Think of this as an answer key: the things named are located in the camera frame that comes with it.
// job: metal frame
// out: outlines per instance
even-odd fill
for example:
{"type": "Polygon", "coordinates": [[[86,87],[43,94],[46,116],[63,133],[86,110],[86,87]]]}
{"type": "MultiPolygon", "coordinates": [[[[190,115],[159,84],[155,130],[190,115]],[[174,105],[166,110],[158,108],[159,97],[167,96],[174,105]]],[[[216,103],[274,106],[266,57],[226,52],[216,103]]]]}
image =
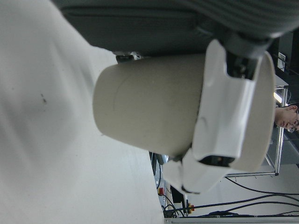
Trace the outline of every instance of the metal frame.
{"type": "Polygon", "coordinates": [[[282,223],[298,223],[299,217],[239,217],[239,218],[165,218],[164,224],[213,224],[213,223],[264,223],[264,224],[282,224],[282,223]]]}
{"type": "MultiPolygon", "coordinates": [[[[282,102],[281,106],[286,106],[287,101],[287,95],[288,95],[288,86],[276,86],[275,90],[282,90],[282,102]]],[[[277,176],[279,174],[280,170],[280,159],[281,159],[281,152],[282,152],[282,145],[284,142],[284,129],[280,127],[278,129],[278,140],[277,140],[277,146],[276,146],[276,157],[274,164],[272,163],[271,159],[268,155],[266,155],[266,160],[269,163],[270,166],[274,168],[273,172],[256,172],[256,173],[232,173],[226,175],[226,177],[241,177],[241,176],[262,176],[262,175],[271,175],[271,176],[277,176]]]]}

